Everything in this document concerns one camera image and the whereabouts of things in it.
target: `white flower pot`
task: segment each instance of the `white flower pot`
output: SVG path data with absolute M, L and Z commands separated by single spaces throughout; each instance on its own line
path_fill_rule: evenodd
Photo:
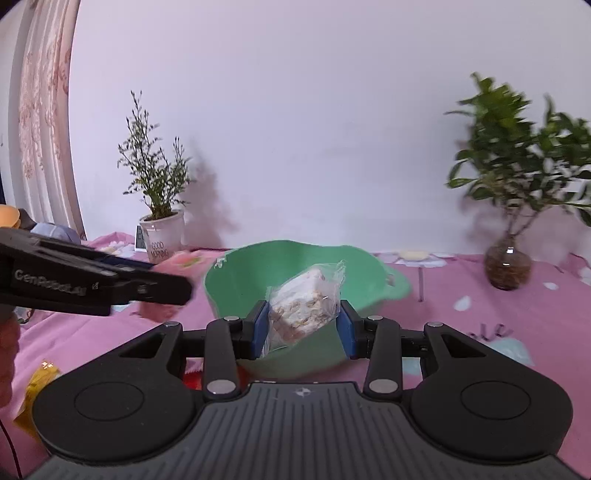
M 160 220 L 140 219 L 139 224 L 144 232 L 144 241 L 151 263 L 160 263 L 183 249 L 181 238 L 184 228 L 182 210 L 174 210 L 174 215 Z

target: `green plant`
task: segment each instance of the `green plant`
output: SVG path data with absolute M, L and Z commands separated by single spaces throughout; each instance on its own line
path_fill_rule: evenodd
M 467 148 L 456 155 L 449 188 L 468 186 L 466 195 L 490 199 L 508 217 L 507 234 L 519 235 L 545 210 L 560 205 L 575 210 L 591 226 L 591 132 L 587 120 L 556 112 L 546 96 L 542 126 L 523 117 L 530 104 L 508 84 L 495 87 L 493 78 L 472 78 L 478 94 L 461 100 L 470 110 L 455 110 L 472 118 Z M 470 164 L 475 178 L 458 177 Z
M 139 96 L 131 92 L 134 100 L 132 117 L 127 117 L 129 137 L 122 145 L 118 145 L 121 158 L 117 168 L 121 165 L 129 167 L 134 179 L 124 194 L 143 194 L 144 203 L 150 208 L 151 216 L 147 220 L 159 220 L 174 214 L 173 205 L 185 205 L 186 202 L 178 198 L 189 183 L 187 162 L 184 157 L 184 147 L 178 137 L 173 142 L 174 161 L 169 162 L 162 147 L 156 144 L 162 139 L 152 137 L 153 130 L 158 124 L 149 122 L 149 113 L 141 106 Z

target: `green plastic basket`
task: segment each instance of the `green plastic basket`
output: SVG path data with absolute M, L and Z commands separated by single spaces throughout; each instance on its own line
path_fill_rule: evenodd
M 361 315 L 376 313 L 384 300 L 399 300 L 410 292 L 408 280 L 359 248 L 321 247 L 274 240 L 232 250 L 220 267 L 207 273 L 204 284 L 218 318 L 245 317 L 264 299 L 268 287 L 280 286 L 308 267 L 345 261 L 341 299 Z M 295 345 L 256 361 L 240 364 L 258 378 L 288 380 L 331 368 L 346 360 L 335 322 L 330 322 Z

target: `plant in glass vase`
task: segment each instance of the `plant in glass vase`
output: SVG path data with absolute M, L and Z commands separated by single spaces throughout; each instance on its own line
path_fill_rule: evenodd
M 174 205 L 185 205 L 178 195 L 189 183 L 184 147 L 178 137 L 173 142 L 174 161 L 169 161 L 156 145 L 162 139 L 153 136 L 158 124 L 150 123 L 150 115 L 141 106 L 142 92 L 137 96 L 131 92 L 134 101 L 132 116 L 127 117 L 129 136 L 118 145 L 121 155 L 117 162 L 128 167 L 134 179 L 124 194 L 141 193 L 142 201 L 150 209 L 150 215 L 140 219 L 144 239 L 151 262 L 158 263 L 181 250 L 183 232 L 183 211 L 173 209 Z
M 587 120 L 557 112 L 549 96 L 537 126 L 524 118 L 530 104 L 524 93 L 477 73 L 472 78 L 477 94 L 458 102 L 466 109 L 446 112 L 472 119 L 467 147 L 457 153 L 447 186 L 466 186 L 467 196 L 504 210 L 507 228 L 486 252 L 485 270 L 493 286 L 514 290 L 531 271 L 517 238 L 540 214 L 560 206 L 591 226 L 591 131 Z M 459 176 L 465 165 L 472 166 L 470 177 Z

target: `curtain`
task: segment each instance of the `curtain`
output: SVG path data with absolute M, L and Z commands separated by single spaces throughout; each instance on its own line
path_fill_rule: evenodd
M 30 0 L 34 8 L 22 64 L 19 141 L 26 209 L 36 222 L 83 235 L 74 185 L 68 87 L 80 0 Z

